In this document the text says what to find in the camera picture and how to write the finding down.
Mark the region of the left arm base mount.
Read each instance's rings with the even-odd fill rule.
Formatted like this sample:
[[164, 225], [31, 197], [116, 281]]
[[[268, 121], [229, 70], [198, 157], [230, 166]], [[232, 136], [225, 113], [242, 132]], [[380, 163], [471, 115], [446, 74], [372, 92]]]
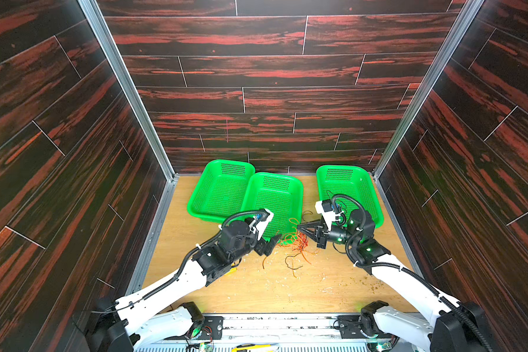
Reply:
[[177, 315], [170, 315], [165, 318], [165, 327], [175, 329], [181, 334], [167, 334], [163, 341], [207, 341], [221, 340], [224, 316], [205, 315], [203, 322], [193, 322], [190, 318], [183, 318]]

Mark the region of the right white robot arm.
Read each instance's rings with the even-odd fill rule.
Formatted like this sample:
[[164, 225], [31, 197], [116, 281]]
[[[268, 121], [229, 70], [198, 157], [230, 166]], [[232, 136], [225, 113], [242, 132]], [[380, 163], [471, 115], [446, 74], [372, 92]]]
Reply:
[[328, 243], [345, 247], [354, 267], [390, 286], [421, 315], [399, 312], [376, 301], [361, 309], [359, 328], [365, 337], [391, 334], [416, 351], [494, 351], [485, 312], [473, 302], [463, 303], [407, 268], [374, 238], [375, 222], [354, 198], [335, 194], [315, 204], [317, 221], [297, 230], [324, 249]]

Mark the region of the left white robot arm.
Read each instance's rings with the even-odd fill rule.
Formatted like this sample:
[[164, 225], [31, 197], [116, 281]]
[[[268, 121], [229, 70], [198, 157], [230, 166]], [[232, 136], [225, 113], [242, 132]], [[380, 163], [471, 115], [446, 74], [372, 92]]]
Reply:
[[195, 337], [205, 321], [195, 303], [163, 310], [230, 273], [250, 252], [270, 255], [281, 238], [263, 237], [273, 218], [265, 208], [233, 214], [214, 237], [190, 250], [176, 271], [136, 293], [99, 299], [83, 330], [88, 349], [137, 351], [170, 337]]

